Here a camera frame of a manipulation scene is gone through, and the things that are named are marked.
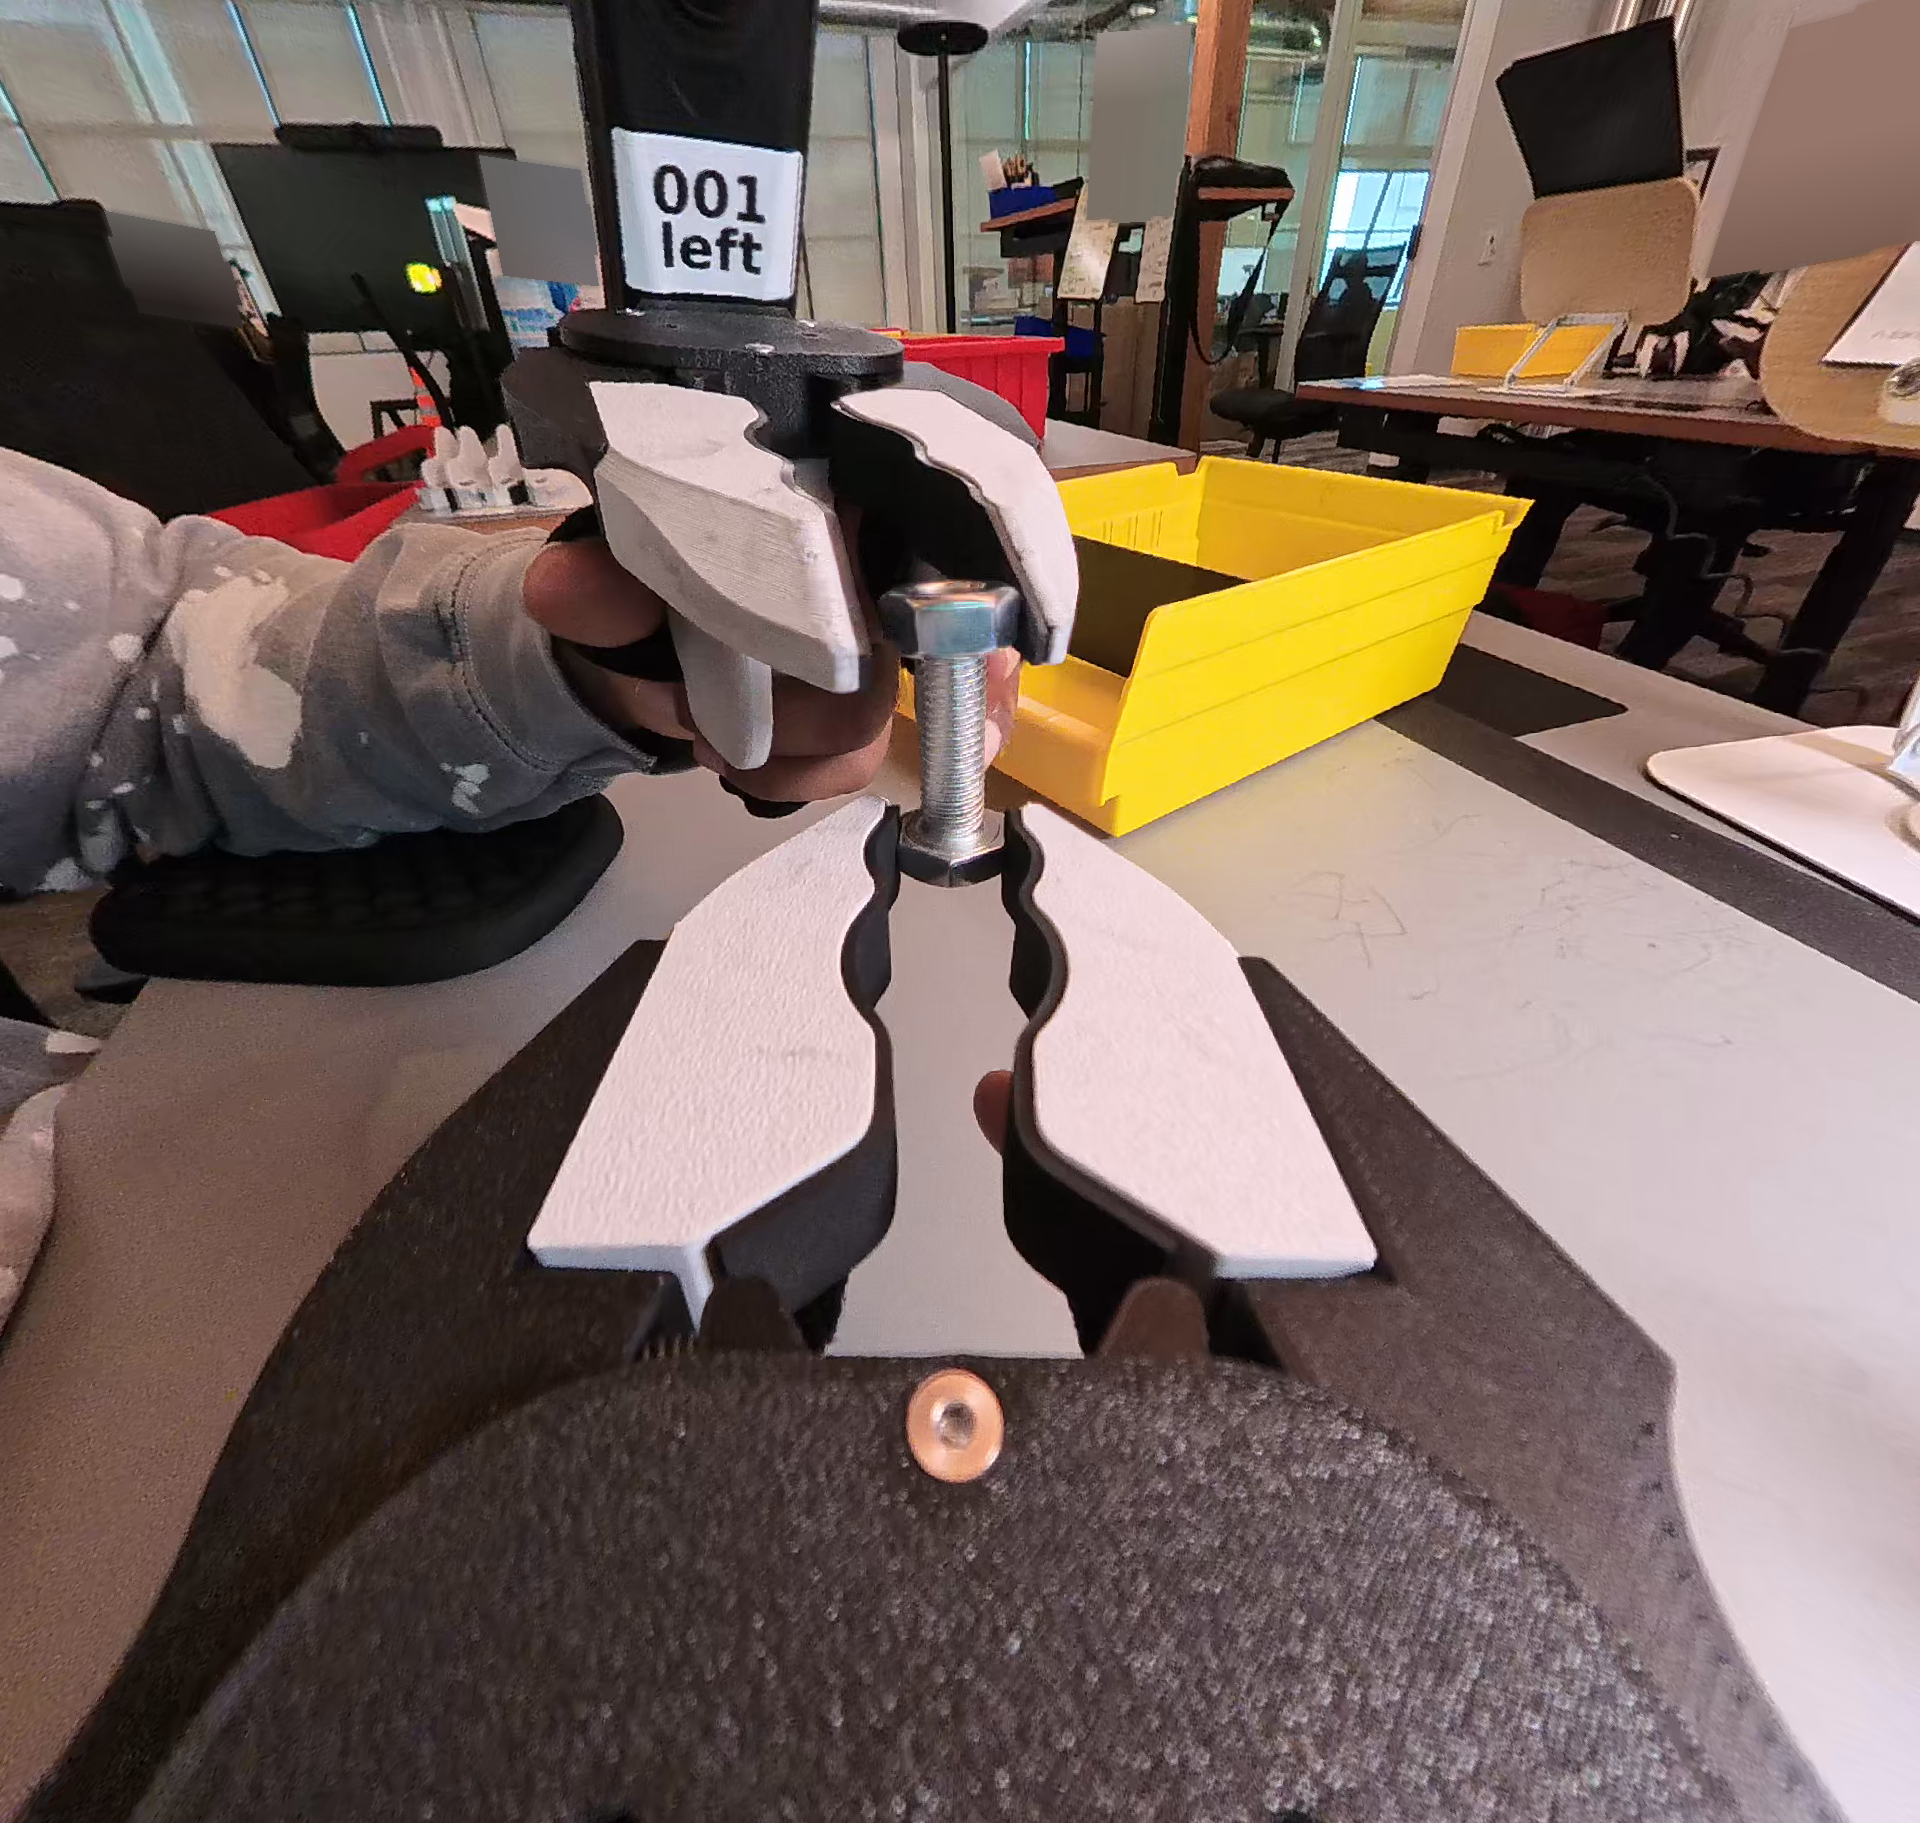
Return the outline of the small yellow bin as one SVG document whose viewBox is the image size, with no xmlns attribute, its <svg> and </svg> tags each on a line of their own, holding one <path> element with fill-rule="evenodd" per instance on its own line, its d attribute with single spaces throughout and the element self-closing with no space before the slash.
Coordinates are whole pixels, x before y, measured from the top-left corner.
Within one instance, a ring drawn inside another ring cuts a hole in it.
<svg viewBox="0 0 1920 1823">
<path fill-rule="evenodd" d="M 1548 326 L 1458 326 L 1449 373 L 1499 388 L 1556 388 L 1610 371 L 1621 318 L 1548 318 Z"/>
</svg>

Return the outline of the person's grey printed sweatshirt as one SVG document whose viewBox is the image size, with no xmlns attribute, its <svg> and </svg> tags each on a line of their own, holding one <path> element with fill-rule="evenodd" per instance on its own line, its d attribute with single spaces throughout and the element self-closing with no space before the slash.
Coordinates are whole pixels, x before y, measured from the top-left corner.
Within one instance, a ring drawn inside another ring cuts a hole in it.
<svg viewBox="0 0 1920 1823">
<path fill-rule="evenodd" d="M 0 1024 L 0 1327 L 12 1321 L 59 1200 L 59 1105 L 102 1046 Z"/>
</svg>

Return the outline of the wooden pillar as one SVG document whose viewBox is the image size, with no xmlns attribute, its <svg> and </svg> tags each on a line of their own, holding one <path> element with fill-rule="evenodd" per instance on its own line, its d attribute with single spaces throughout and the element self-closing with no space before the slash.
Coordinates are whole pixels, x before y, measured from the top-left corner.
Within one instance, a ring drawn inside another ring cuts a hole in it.
<svg viewBox="0 0 1920 1823">
<path fill-rule="evenodd" d="M 1182 123 L 1192 159 L 1231 159 L 1238 153 L 1245 6 L 1255 0 L 1200 0 L 1192 123 Z M 1203 326 L 1203 340 L 1214 340 L 1214 311 L 1220 311 L 1220 254 L 1229 254 L 1229 227 L 1200 227 L 1200 326 Z M 1173 448 L 1203 437 L 1203 395 L 1214 395 L 1214 371 L 1182 364 Z"/>
</svg>

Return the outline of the wooden office desk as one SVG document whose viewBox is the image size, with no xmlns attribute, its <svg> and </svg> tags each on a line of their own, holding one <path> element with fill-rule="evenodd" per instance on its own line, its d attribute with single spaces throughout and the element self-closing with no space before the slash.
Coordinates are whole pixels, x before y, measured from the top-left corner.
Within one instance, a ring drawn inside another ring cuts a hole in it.
<svg viewBox="0 0 1920 1823">
<path fill-rule="evenodd" d="M 1458 373 L 1356 373 L 1299 385 L 1299 404 L 1326 404 L 1338 437 L 1389 454 L 1401 483 L 1472 472 L 1543 497 L 1497 572 L 1515 592 L 1543 584 L 1577 508 L 1652 522 L 1638 592 L 1610 604 L 1621 618 L 1613 657 L 1667 671 L 1692 644 L 1712 644 L 1764 671 L 1757 704 L 1770 711 L 1807 711 L 1920 489 L 1914 426 L 1822 437 L 1764 404 L 1704 404 L 1680 385 L 1563 395 Z M 1719 612 L 1757 534 L 1834 534 L 1775 644 Z"/>
</svg>

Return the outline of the row of white printed parts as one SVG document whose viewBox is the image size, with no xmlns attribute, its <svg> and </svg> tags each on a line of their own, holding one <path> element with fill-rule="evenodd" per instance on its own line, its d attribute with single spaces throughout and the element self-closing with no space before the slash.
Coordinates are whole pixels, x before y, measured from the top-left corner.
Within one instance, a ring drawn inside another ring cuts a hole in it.
<svg viewBox="0 0 1920 1823">
<path fill-rule="evenodd" d="M 417 497 L 426 522 L 451 513 L 581 513 L 595 489 L 572 472 L 525 472 L 510 426 L 478 431 L 478 426 L 432 426 L 432 448 L 417 458 Z"/>
</svg>

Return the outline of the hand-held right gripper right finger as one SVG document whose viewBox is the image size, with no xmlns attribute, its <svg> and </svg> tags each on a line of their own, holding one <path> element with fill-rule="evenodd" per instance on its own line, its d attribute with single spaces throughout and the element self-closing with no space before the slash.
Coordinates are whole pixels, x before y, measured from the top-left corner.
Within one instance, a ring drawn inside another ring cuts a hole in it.
<svg viewBox="0 0 1920 1823">
<path fill-rule="evenodd" d="M 1081 1334 L 1134 1283 L 1343 1283 L 1377 1246 L 1238 954 L 1052 807 L 1004 824 L 1007 997 L 1004 1231 Z"/>
</svg>

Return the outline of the silver hex bolt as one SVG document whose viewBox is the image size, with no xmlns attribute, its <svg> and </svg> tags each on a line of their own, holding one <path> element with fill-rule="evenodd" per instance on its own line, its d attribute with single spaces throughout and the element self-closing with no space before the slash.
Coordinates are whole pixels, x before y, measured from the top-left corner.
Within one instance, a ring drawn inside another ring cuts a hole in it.
<svg viewBox="0 0 1920 1823">
<path fill-rule="evenodd" d="M 969 834 L 987 817 L 987 657 L 1015 644 L 1007 584 L 895 584 L 878 635 L 913 686 L 913 807 Z"/>
</svg>

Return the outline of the black mesh office chair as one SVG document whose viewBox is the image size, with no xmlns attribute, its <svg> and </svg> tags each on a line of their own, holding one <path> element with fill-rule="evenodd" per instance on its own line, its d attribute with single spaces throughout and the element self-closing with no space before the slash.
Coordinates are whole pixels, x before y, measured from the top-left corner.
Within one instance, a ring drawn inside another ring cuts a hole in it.
<svg viewBox="0 0 1920 1823">
<path fill-rule="evenodd" d="M 157 522 L 320 489 L 199 332 L 128 302 L 102 204 L 0 204 L 0 448 Z"/>
</svg>

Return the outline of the red plastic bin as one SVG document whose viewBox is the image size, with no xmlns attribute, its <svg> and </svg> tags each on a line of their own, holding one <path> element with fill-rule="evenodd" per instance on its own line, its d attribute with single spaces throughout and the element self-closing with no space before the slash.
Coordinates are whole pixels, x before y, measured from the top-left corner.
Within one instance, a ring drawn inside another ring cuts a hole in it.
<svg viewBox="0 0 1920 1823">
<path fill-rule="evenodd" d="M 905 344 L 905 388 L 962 395 L 969 414 L 1043 437 L 1043 371 L 1061 340 L 981 340 L 981 332 L 878 332 Z"/>
<path fill-rule="evenodd" d="M 251 508 L 222 508 L 211 522 L 251 534 L 251 541 L 290 541 L 326 564 L 369 558 L 400 522 L 417 513 L 417 489 L 404 483 L 320 483 L 320 489 L 283 489 Z"/>
</svg>

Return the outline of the black floor lamp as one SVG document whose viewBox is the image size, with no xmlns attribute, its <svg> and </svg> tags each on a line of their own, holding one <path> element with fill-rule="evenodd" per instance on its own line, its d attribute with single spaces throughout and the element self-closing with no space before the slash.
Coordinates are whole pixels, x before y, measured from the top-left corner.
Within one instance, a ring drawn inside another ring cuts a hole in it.
<svg viewBox="0 0 1920 1823">
<path fill-rule="evenodd" d="M 962 311 L 949 311 L 949 56 L 971 56 L 987 43 L 981 21 L 949 21 L 949 18 L 921 18 L 921 21 L 905 21 L 895 48 L 905 56 L 929 56 L 939 72 L 939 302 L 944 302 L 944 340 L 962 332 Z"/>
</svg>

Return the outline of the person's left forearm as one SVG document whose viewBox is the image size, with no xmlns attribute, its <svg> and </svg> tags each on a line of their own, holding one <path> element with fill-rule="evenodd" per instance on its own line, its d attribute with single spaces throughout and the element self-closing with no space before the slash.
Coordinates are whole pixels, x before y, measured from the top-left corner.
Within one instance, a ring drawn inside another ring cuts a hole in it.
<svg viewBox="0 0 1920 1823">
<path fill-rule="evenodd" d="M 389 525 L 326 564 L 0 454 L 0 890 L 502 826 L 659 775 L 525 618 L 534 549 Z"/>
</svg>

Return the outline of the person's left hand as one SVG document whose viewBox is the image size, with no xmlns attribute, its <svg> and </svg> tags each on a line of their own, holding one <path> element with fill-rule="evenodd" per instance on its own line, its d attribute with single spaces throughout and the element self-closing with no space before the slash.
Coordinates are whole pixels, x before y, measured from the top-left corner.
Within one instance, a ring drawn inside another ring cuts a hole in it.
<svg viewBox="0 0 1920 1823">
<path fill-rule="evenodd" d="M 545 628 L 563 686 L 634 750 L 689 760 L 750 800 L 847 800 L 888 766 L 905 657 L 878 644 L 856 695 L 817 695 L 772 677 L 772 760 L 754 769 L 723 766 L 689 730 L 680 686 L 620 677 L 581 652 L 629 652 L 666 635 L 666 598 L 644 592 L 607 541 L 545 541 L 522 579 L 525 618 Z"/>
</svg>

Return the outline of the yellow plastic bin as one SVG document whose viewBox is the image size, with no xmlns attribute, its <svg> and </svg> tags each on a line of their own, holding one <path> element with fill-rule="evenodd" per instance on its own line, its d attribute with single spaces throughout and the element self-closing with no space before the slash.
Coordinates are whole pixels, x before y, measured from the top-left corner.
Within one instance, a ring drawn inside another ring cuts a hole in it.
<svg viewBox="0 0 1920 1823">
<path fill-rule="evenodd" d="M 1061 513 L 1077 635 L 1015 671 L 995 769 L 1134 834 L 1424 702 L 1528 508 L 1214 454 L 1065 475 Z"/>
</svg>

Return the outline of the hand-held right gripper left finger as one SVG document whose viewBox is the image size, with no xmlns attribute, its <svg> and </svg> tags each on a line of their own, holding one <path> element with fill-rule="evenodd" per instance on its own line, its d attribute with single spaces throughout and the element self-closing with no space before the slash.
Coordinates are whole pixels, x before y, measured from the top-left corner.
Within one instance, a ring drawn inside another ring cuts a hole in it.
<svg viewBox="0 0 1920 1823">
<path fill-rule="evenodd" d="M 878 997 L 905 817 L 853 800 L 732 871 L 659 971 L 525 1227 L 542 1265 L 671 1276 L 820 1304 L 895 1227 Z"/>
</svg>

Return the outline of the black monitor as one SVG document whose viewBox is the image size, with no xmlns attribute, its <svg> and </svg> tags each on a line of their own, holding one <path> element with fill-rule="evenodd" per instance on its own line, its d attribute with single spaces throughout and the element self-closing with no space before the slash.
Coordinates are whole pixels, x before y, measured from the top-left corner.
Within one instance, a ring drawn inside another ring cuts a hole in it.
<svg viewBox="0 0 1920 1823">
<path fill-rule="evenodd" d="M 432 204 L 485 209 L 485 159 L 426 123 L 290 123 L 211 145 L 271 311 L 304 332 L 404 332 L 448 344 L 451 281 Z"/>
</svg>

